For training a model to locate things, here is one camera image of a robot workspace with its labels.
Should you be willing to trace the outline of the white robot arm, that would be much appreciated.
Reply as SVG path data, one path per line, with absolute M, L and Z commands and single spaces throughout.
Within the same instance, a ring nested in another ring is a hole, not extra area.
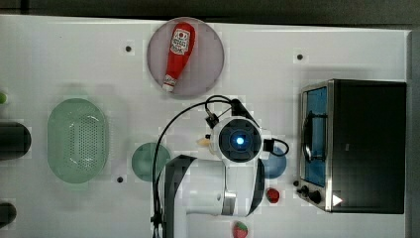
M 211 131 L 212 160 L 179 155 L 167 163 L 158 185 L 162 238 L 187 238 L 189 214 L 252 214 L 263 200 L 269 139 L 253 120 L 232 116 Z

